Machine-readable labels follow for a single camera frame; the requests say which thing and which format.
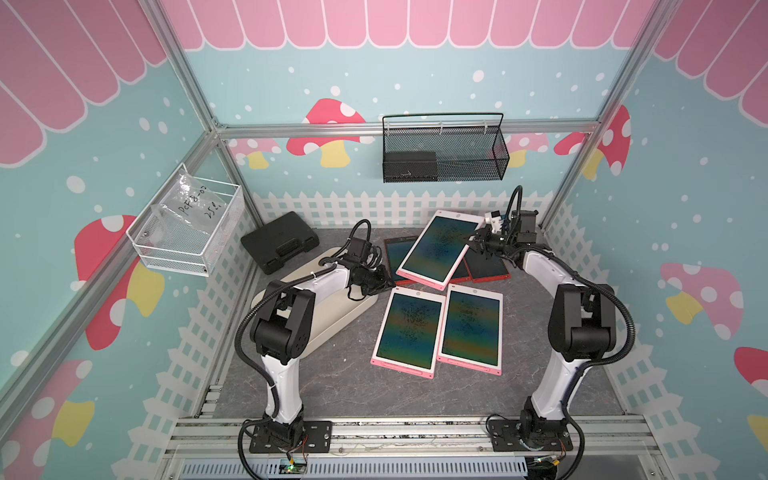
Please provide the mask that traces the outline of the red writing tablet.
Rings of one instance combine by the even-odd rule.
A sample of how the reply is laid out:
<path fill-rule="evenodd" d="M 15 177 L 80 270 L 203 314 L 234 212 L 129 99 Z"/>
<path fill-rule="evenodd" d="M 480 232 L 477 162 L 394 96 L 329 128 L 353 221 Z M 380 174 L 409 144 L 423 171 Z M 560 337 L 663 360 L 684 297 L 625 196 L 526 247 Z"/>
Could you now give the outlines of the red writing tablet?
<path fill-rule="evenodd" d="M 388 238 L 384 240 L 389 272 L 397 286 L 414 284 L 413 280 L 397 274 L 397 269 L 418 239 L 417 236 Z"/>
<path fill-rule="evenodd" d="M 505 262 L 501 258 L 495 256 L 486 258 L 483 254 L 476 253 L 469 249 L 464 256 L 464 260 L 469 275 L 474 283 L 492 282 L 510 278 Z"/>
<path fill-rule="evenodd" d="M 458 283 L 464 283 L 464 282 L 470 282 L 472 280 L 471 274 L 467 268 L 466 262 L 462 260 L 456 270 L 454 271 L 450 283 L 451 284 L 458 284 Z"/>

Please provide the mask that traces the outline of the pink writing tablet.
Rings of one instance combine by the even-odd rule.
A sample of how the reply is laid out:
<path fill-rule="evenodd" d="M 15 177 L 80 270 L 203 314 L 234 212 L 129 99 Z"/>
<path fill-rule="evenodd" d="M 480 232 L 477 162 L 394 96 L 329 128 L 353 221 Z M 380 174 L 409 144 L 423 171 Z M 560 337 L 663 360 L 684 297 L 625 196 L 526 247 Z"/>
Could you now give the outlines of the pink writing tablet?
<path fill-rule="evenodd" d="M 437 210 L 405 255 L 396 274 L 444 291 L 469 249 L 469 237 L 483 225 L 482 216 Z"/>
<path fill-rule="evenodd" d="M 501 376 L 503 299 L 501 293 L 450 285 L 437 360 Z"/>
<path fill-rule="evenodd" d="M 446 298 L 397 287 L 392 290 L 370 363 L 433 379 Z"/>

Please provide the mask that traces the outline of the cream plastic storage box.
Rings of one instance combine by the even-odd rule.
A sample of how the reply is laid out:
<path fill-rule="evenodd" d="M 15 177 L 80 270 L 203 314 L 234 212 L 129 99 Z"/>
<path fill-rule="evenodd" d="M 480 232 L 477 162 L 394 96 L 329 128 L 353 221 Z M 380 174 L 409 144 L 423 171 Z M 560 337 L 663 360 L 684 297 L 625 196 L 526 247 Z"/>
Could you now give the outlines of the cream plastic storage box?
<path fill-rule="evenodd" d="M 330 256 L 336 250 L 337 247 L 334 247 L 319 253 L 310 253 L 308 260 L 303 261 L 301 265 L 289 273 L 278 272 L 276 279 L 291 281 L 309 275 L 312 271 L 320 269 L 319 261 L 322 258 Z M 300 358 L 304 359 L 311 355 L 357 317 L 365 313 L 376 303 L 378 298 L 379 296 L 376 295 L 361 301 L 350 300 L 347 297 L 346 287 L 327 297 L 318 295 L 313 313 L 310 339 Z"/>

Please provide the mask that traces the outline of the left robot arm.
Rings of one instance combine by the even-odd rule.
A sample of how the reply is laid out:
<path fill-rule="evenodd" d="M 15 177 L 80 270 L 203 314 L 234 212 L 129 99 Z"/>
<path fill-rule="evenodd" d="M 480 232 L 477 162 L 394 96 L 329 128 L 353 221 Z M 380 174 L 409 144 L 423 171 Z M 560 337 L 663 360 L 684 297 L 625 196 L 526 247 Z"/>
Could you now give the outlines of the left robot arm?
<path fill-rule="evenodd" d="M 243 433 L 253 452 L 291 452 L 310 442 L 300 397 L 300 359 L 365 313 L 394 287 L 381 249 L 350 236 L 333 254 L 268 284 L 237 328 L 237 356 L 267 383 L 263 416 Z"/>

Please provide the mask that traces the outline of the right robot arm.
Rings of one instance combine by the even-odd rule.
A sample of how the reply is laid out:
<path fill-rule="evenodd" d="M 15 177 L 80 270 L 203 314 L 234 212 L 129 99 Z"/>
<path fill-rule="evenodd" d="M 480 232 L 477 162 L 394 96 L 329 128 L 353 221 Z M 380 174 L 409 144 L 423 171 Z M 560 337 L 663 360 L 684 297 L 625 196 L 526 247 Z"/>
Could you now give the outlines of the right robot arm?
<path fill-rule="evenodd" d="M 582 276 L 537 241 L 535 215 L 492 211 L 467 240 L 473 252 L 510 262 L 553 297 L 547 327 L 552 352 L 544 377 L 518 420 L 488 421 L 496 451 L 571 449 L 569 407 L 583 377 L 593 367 L 624 359 L 637 335 L 629 309 L 612 287 Z"/>

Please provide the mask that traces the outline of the black box in basket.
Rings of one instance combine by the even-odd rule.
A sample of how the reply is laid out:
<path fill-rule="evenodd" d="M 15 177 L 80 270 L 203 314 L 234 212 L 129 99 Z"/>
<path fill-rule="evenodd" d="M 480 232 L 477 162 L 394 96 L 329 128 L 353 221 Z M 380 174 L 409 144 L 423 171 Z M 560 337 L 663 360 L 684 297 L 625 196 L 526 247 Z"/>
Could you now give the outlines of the black box in basket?
<path fill-rule="evenodd" d="M 392 151 L 384 155 L 385 183 L 433 182 L 438 180 L 437 156 L 434 151 Z"/>

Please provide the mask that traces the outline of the black case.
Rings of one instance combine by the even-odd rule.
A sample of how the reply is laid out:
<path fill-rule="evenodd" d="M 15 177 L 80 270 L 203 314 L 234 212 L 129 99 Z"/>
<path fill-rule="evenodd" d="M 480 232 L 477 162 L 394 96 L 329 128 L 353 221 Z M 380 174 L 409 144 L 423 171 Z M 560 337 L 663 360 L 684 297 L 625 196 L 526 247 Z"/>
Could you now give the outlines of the black case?
<path fill-rule="evenodd" d="M 319 246 L 317 233 L 294 211 L 241 238 L 241 244 L 266 274 L 282 269 L 299 253 Z"/>

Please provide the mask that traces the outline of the clear plastic bag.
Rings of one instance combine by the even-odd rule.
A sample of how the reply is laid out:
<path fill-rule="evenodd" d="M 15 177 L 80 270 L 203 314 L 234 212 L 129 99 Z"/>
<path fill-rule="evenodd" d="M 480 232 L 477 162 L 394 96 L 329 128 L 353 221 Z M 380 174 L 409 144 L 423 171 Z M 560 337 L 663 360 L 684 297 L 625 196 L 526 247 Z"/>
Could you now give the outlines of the clear plastic bag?
<path fill-rule="evenodd" d="M 164 227 L 186 227 L 208 238 L 227 203 L 207 185 L 188 173 L 178 174 L 160 201 L 150 206 Z"/>

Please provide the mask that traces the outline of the black mesh wall basket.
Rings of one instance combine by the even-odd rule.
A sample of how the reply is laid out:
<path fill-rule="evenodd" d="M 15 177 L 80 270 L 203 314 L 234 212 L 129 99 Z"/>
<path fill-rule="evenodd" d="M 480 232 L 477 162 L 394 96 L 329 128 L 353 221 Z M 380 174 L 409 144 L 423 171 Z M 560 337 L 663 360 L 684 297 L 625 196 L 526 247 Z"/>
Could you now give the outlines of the black mesh wall basket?
<path fill-rule="evenodd" d="M 501 180 L 510 161 L 503 119 L 492 112 L 385 115 L 382 162 L 392 151 L 434 151 L 439 176 L 433 182 Z"/>

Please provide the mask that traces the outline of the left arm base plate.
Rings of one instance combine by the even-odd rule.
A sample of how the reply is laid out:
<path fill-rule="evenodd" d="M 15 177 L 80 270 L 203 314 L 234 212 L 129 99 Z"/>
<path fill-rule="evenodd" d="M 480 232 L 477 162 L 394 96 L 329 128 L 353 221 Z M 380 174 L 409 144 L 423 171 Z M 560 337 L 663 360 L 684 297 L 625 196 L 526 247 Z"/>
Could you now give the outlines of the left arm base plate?
<path fill-rule="evenodd" d="M 280 453 L 295 449 L 299 453 L 328 453 L 332 436 L 331 421 L 306 421 L 291 424 L 269 420 L 255 427 L 249 440 L 251 454 Z"/>

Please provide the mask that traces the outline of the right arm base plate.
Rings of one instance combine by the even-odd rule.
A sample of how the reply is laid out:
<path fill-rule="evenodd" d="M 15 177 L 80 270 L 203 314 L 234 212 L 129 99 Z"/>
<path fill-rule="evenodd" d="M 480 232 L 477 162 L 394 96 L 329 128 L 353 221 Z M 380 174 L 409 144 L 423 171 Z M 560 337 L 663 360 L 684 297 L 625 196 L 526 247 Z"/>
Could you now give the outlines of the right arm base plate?
<path fill-rule="evenodd" d="M 573 442 L 563 421 L 543 420 L 526 424 L 519 419 L 491 416 L 485 421 L 495 452 L 570 452 Z"/>

